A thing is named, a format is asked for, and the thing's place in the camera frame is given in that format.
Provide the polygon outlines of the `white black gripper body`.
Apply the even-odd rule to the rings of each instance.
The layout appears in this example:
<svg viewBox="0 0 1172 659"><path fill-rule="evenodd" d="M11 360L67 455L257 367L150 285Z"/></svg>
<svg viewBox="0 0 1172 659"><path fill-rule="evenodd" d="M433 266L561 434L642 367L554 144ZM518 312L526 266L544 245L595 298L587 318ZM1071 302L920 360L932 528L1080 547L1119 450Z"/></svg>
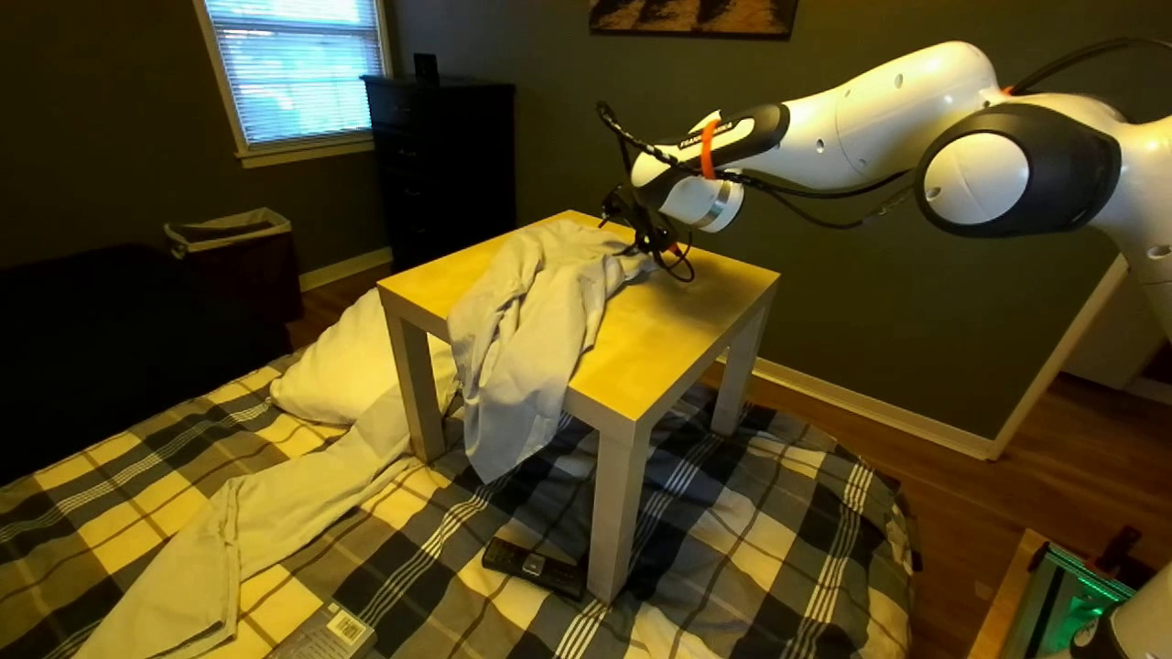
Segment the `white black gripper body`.
<svg viewBox="0 0 1172 659"><path fill-rule="evenodd" d="M695 155L656 146L632 158L629 187L667 221L695 227L702 233L726 232L739 206L744 187L705 177Z"/></svg>

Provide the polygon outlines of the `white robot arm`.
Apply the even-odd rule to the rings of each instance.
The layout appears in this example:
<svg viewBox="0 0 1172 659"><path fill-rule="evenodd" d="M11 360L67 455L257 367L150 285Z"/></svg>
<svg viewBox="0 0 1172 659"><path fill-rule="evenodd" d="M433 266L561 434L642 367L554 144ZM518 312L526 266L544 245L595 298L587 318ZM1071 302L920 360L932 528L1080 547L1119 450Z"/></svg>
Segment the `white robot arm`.
<svg viewBox="0 0 1172 659"><path fill-rule="evenodd" d="M752 187L859 194L913 177L920 211L952 233L1096 227L1172 334L1172 118L1128 121L1101 99L1001 85L988 55L943 40L837 89L710 110L676 144L636 144L629 187L705 233Z"/></svg>

